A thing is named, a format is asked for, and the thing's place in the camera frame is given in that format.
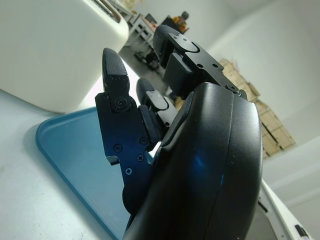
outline white toaster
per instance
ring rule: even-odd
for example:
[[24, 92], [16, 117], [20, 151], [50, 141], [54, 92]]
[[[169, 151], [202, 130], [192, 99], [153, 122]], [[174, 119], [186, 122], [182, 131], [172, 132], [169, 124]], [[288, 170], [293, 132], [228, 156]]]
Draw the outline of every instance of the white toaster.
[[129, 28], [105, 0], [0, 1], [0, 89], [43, 109], [74, 110]]

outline black robotic finger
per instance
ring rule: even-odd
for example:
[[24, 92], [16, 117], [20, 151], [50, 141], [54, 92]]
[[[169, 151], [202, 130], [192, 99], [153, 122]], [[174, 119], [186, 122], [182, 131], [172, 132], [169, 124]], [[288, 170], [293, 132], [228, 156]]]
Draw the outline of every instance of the black robotic finger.
[[146, 92], [154, 91], [155, 88], [151, 85], [151, 83], [147, 79], [140, 78], [136, 83], [135, 90], [141, 105], [145, 105], [148, 99]]

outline robotic hand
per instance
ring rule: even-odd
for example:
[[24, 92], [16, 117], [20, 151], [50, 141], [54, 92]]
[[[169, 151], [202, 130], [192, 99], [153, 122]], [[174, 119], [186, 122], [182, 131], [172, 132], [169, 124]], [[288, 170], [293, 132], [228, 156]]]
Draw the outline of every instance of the robotic hand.
[[[164, 81], [185, 100], [176, 111], [145, 79], [129, 96], [120, 57], [104, 49], [96, 107], [105, 155], [120, 163], [124, 240], [243, 240], [258, 203], [262, 139], [255, 105], [198, 44], [157, 27]], [[155, 157], [148, 151], [161, 141]]]

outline cardboard box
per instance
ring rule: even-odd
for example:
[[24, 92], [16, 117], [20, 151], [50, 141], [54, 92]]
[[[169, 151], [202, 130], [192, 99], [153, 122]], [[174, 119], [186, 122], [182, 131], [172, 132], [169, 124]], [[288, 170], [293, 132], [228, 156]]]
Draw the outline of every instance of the cardboard box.
[[268, 156], [266, 150], [263, 149], [262, 158], [263, 158], [263, 159], [266, 159], [266, 158], [268, 158], [268, 157], [269, 157], [269, 156]]
[[270, 134], [263, 136], [262, 142], [263, 142], [263, 149], [269, 156], [272, 156], [281, 150], [276, 140]]
[[262, 135], [262, 137], [263, 136], [265, 136], [265, 135], [268, 135], [269, 134], [269, 132], [268, 132], [268, 130], [266, 129], [266, 127], [261, 123], [261, 135]]
[[269, 132], [273, 132], [274, 130], [283, 126], [281, 121], [277, 118], [272, 110], [268, 110], [259, 116], [261, 122], [269, 130]]
[[296, 143], [284, 126], [274, 130], [271, 134], [282, 149], [287, 149]]
[[262, 114], [266, 113], [267, 111], [270, 110], [270, 108], [268, 107], [268, 105], [266, 105], [265, 103], [263, 103], [260, 100], [257, 100], [255, 102], [255, 107], [259, 113], [259, 116], [261, 116]]

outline black curved cover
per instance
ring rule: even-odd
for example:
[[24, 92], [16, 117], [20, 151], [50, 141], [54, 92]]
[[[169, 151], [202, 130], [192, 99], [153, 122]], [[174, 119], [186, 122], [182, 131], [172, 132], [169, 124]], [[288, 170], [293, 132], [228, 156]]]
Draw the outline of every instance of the black curved cover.
[[156, 154], [148, 195], [124, 240], [243, 240], [258, 202], [262, 139], [252, 102], [213, 83]]

